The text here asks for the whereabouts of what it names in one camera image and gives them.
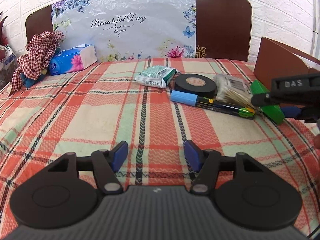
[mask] bed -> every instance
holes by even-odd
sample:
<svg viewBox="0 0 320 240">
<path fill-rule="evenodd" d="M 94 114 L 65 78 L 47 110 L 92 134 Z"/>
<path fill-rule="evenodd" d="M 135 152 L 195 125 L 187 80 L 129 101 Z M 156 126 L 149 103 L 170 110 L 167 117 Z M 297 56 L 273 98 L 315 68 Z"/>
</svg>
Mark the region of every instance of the bed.
<svg viewBox="0 0 320 240">
<path fill-rule="evenodd" d="M 303 207 L 295 227 L 310 235 L 319 226 L 317 175 L 320 152 L 313 148 L 313 124 L 285 120 L 279 126 L 263 115 L 254 120 L 173 103 L 166 89 L 140 86 L 134 75 L 167 65 L 212 78 L 217 73 L 255 79 L 254 63 L 205 58 L 158 58 L 96 63 L 86 70 L 47 76 L 8 98 L 0 93 L 0 238 L 16 226 L 12 192 L 65 152 L 88 156 L 125 140 L 127 160 L 116 174 L 128 185 L 185 185 L 196 174 L 187 165 L 183 142 L 214 148 L 227 156 L 246 152 L 293 185 Z M 80 178 L 94 185 L 91 173 Z M 219 185 L 232 178 L 221 172 Z"/>
</svg>

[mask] hand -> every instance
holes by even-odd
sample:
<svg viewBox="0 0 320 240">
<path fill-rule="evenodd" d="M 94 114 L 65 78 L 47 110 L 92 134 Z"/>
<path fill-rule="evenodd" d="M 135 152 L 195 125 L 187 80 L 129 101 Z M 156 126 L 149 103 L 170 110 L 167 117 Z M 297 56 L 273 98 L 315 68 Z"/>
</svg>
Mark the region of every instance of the hand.
<svg viewBox="0 0 320 240">
<path fill-rule="evenodd" d="M 320 149 L 320 134 L 313 139 L 313 143 L 316 149 Z"/>
</svg>

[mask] white brick wall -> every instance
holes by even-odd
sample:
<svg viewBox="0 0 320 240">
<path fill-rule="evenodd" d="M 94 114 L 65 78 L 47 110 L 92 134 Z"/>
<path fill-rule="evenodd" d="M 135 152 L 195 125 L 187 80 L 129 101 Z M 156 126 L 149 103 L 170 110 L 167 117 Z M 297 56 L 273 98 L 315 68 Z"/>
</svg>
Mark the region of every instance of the white brick wall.
<svg viewBox="0 0 320 240">
<path fill-rule="evenodd" d="M 27 16 L 57 0 L 0 0 L 0 11 L 8 16 L 4 33 L 18 55 L 26 45 Z M 261 36 L 267 36 L 310 53 L 313 28 L 313 0 L 249 0 L 252 32 L 249 60 L 255 61 Z"/>
</svg>

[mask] black electrical tape roll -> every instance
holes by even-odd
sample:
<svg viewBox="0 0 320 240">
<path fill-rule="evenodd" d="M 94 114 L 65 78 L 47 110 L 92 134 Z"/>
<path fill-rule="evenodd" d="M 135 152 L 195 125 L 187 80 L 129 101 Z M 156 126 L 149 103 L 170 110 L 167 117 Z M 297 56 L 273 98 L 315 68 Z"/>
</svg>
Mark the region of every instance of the black electrical tape roll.
<svg viewBox="0 0 320 240">
<path fill-rule="evenodd" d="M 217 85 L 208 77 L 198 74 L 181 74 L 174 80 L 174 90 L 213 98 Z"/>
</svg>

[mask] brown wooden headboard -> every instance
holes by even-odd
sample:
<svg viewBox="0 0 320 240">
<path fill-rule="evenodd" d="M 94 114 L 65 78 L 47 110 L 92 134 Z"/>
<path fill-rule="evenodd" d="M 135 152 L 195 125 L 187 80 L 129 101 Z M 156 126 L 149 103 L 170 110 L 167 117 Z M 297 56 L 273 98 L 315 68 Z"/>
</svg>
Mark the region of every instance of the brown wooden headboard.
<svg viewBox="0 0 320 240">
<path fill-rule="evenodd" d="M 34 34 L 52 31 L 52 5 L 30 14 L 27 41 Z M 247 61 L 252 7 L 248 0 L 196 0 L 197 56 Z"/>
</svg>

